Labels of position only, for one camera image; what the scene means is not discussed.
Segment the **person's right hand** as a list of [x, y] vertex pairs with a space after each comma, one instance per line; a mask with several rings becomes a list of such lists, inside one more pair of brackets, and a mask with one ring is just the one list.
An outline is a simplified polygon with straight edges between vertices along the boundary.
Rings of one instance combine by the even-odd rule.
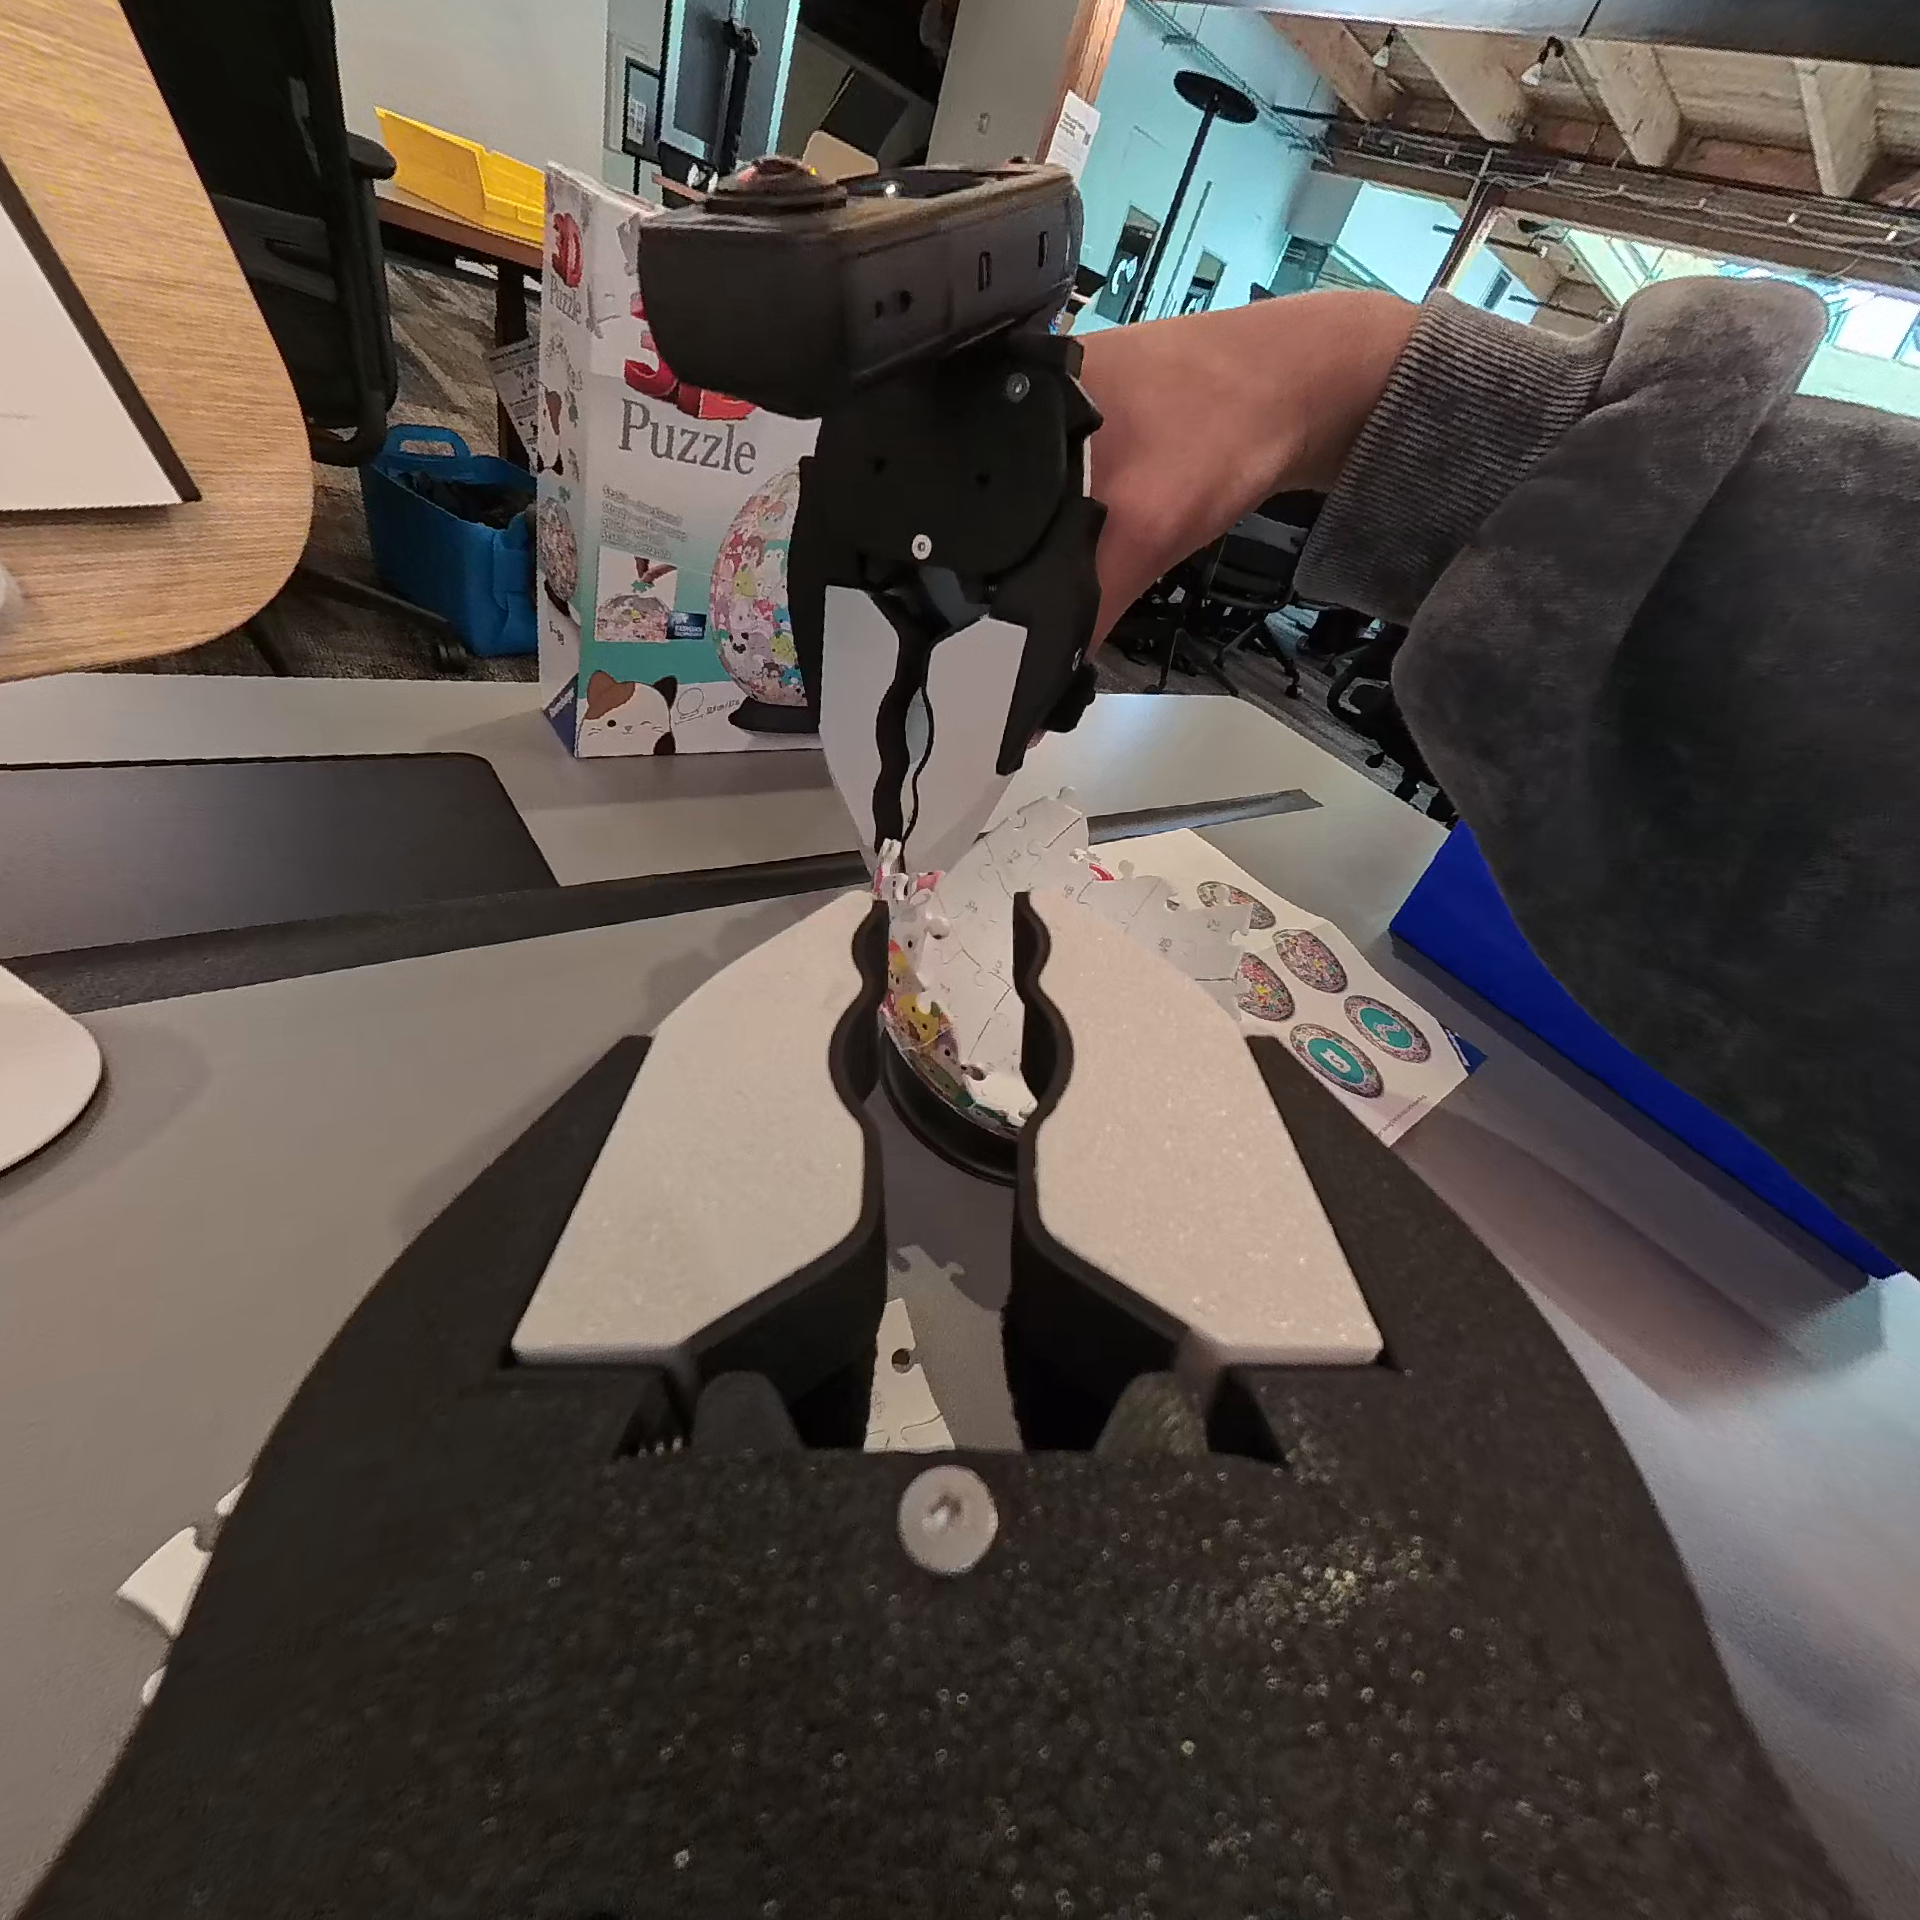
[[1388, 292], [1274, 296], [1087, 337], [1082, 385], [1099, 604], [1094, 646], [1135, 600], [1275, 494], [1327, 494], [1423, 308]]

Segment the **brown wooden desk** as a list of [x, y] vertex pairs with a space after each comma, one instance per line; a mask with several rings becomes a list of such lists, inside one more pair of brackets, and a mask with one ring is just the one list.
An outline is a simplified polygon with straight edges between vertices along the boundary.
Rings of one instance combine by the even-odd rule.
[[393, 182], [375, 187], [375, 215], [382, 245], [395, 256], [438, 271], [491, 271], [495, 344], [519, 344], [530, 335], [530, 308], [540, 302], [545, 275], [540, 241], [470, 223]]

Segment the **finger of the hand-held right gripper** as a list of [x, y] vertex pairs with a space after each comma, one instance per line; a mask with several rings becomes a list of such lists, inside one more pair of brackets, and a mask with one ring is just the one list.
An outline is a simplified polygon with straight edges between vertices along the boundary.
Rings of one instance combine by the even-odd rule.
[[823, 592], [822, 742], [872, 870], [908, 872], [922, 758], [922, 659], [855, 587]]
[[1023, 625], [980, 616], [931, 646], [905, 709], [904, 849], [969, 849], [995, 815], [1025, 643]]

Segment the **person's right forearm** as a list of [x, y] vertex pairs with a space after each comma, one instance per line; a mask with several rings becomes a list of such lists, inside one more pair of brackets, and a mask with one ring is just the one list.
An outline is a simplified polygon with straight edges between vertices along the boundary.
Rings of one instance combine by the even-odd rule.
[[1916, 1270], [1916, 421], [1776, 279], [1580, 341], [1447, 294], [1303, 561], [1583, 1011]]

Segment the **printed cardboard puzzle box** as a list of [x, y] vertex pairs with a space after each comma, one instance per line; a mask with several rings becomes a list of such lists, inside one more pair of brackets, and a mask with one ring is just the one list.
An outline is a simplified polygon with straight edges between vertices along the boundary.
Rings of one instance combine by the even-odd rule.
[[569, 166], [545, 172], [545, 715], [578, 761], [816, 749], [786, 558], [818, 425], [667, 366], [638, 276], [659, 215]]

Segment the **black floor lamp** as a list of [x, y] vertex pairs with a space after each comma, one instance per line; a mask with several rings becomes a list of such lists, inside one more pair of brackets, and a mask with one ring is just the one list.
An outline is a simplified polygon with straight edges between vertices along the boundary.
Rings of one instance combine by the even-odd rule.
[[1247, 127], [1258, 119], [1252, 96], [1204, 68], [1180, 71], [1176, 89], [1196, 109], [1199, 126], [1162, 233], [1166, 247], [1160, 264], [1156, 320], [1207, 313], [1222, 300], [1228, 241], [1214, 238], [1214, 225], [1228, 200], [1216, 182], [1209, 142], [1223, 144], [1223, 127]]

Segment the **black round ball stand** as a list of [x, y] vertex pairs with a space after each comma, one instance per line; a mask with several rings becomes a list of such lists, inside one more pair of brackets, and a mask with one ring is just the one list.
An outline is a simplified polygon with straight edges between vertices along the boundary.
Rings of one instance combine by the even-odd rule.
[[881, 1084], [905, 1132], [931, 1155], [983, 1183], [1018, 1185], [1018, 1132], [1006, 1133], [979, 1109], [936, 1088], [895, 1040], [881, 1041]]

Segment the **blue plastic tray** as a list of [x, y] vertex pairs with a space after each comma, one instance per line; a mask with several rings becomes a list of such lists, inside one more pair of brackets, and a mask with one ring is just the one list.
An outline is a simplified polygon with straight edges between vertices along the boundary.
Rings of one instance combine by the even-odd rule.
[[1418, 969], [1443, 979], [1457, 997], [1481, 1004], [1491, 1023], [1528, 1037], [1537, 1053], [1594, 1080], [1623, 1113], [1635, 1113], [1641, 1133], [1664, 1133], [1683, 1145], [1695, 1160], [1712, 1168], [1722, 1189], [1776, 1213], [1870, 1280], [1898, 1273], [1892, 1259], [1848, 1227], [1771, 1155], [1647, 1067], [1578, 1005], [1528, 945], [1468, 824], [1447, 829], [1388, 933]]

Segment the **printed instruction sheet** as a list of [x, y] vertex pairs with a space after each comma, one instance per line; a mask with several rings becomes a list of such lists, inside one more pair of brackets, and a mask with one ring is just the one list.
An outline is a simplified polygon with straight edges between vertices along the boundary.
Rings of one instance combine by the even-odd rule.
[[202, 499], [12, 174], [3, 174], [3, 512], [159, 512]]

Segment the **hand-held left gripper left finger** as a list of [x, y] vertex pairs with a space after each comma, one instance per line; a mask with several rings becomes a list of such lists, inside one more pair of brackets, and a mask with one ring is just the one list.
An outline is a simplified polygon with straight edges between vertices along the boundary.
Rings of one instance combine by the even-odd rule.
[[831, 900], [659, 1025], [512, 1334], [526, 1364], [833, 1376], [886, 1299], [879, 900]]

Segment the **half-built colourful puzzle ball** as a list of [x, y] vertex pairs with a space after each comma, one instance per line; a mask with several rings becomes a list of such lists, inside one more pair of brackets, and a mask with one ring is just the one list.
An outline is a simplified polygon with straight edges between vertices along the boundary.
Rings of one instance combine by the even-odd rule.
[[1084, 904], [1236, 1012], [1242, 948], [1275, 925], [1270, 907], [1228, 883], [1177, 887], [1094, 847], [1071, 789], [1032, 799], [940, 872], [888, 868], [891, 910], [886, 1057], [929, 1124], [955, 1120], [995, 1160], [1015, 1155], [1035, 1097], [1023, 1075], [1025, 1004], [1015, 971], [1015, 904], [1033, 894]]

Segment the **yellow parts bin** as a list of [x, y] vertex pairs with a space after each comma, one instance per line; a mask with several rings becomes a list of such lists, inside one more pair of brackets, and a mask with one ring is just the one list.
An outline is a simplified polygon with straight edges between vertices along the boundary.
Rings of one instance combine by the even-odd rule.
[[390, 107], [375, 119], [398, 191], [496, 238], [543, 245], [545, 168]]

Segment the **white printed instruction leaflet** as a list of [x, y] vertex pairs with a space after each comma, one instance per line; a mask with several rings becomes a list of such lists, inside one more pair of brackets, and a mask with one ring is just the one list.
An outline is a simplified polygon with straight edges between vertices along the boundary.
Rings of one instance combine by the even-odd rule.
[[1230, 923], [1233, 971], [1190, 973], [1248, 1037], [1279, 1040], [1386, 1145], [1464, 1088], [1481, 1053], [1391, 982], [1331, 918], [1296, 904], [1194, 829], [1094, 843], [1102, 879], [1164, 879], [1176, 904]]

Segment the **black rounded table panel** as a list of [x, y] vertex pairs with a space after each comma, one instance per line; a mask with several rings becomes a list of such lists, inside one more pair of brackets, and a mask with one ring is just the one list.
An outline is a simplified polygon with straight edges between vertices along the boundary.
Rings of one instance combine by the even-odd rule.
[[3, 771], [8, 965], [555, 884], [496, 771], [472, 755]]

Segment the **wooden document stand board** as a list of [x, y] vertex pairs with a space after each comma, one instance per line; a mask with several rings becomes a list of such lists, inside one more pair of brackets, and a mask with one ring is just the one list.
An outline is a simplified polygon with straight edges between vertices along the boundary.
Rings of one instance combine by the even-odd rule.
[[6, 515], [3, 681], [175, 656], [287, 587], [316, 479], [292, 382], [120, 4], [3, 4], [3, 151], [199, 499]]

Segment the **scattered pile of puzzle pieces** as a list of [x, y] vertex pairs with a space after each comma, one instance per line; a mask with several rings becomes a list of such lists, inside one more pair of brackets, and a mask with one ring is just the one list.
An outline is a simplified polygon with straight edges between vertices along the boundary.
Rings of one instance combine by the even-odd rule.
[[[922, 1456], [954, 1446], [954, 1430], [927, 1376], [911, 1303], [918, 1294], [931, 1295], [936, 1283], [951, 1288], [960, 1277], [966, 1277], [966, 1267], [940, 1261], [918, 1244], [889, 1254], [889, 1291], [874, 1351], [870, 1412], [857, 1441], [862, 1451]], [[678, 1405], [673, 1382], [665, 1382], [660, 1392], [663, 1401], [655, 1411], [633, 1407], [638, 1430], [622, 1441], [627, 1451], [682, 1456], [691, 1449], [692, 1412]], [[249, 1479], [243, 1473], [218, 1502], [184, 1523], [114, 1590], [126, 1609], [159, 1627], [168, 1648], [184, 1631], [220, 1535], [241, 1505]]]

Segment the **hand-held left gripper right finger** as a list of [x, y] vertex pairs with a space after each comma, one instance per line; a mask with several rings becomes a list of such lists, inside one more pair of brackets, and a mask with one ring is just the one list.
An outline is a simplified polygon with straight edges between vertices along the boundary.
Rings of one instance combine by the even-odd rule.
[[1026, 1084], [1010, 1327], [1071, 1376], [1364, 1366], [1386, 1349], [1264, 1055], [1071, 899], [1015, 904]]

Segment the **blue fabric tote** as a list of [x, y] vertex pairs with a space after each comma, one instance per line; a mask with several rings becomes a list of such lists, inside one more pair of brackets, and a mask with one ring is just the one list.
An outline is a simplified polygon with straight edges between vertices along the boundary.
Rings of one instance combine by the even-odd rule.
[[438, 423], [393, 423], [359, 486], [378, 577], [476, 659], [537, 651], [537, 479]]

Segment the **black office chair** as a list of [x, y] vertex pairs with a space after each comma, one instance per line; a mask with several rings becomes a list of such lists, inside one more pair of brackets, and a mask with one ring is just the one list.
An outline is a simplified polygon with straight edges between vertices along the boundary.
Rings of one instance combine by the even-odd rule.
[[378, 182], [345, 124], [331, 3], [126, 3], [123, 14], [296, 383], [314, 457], [371, 461], [398, 358]]

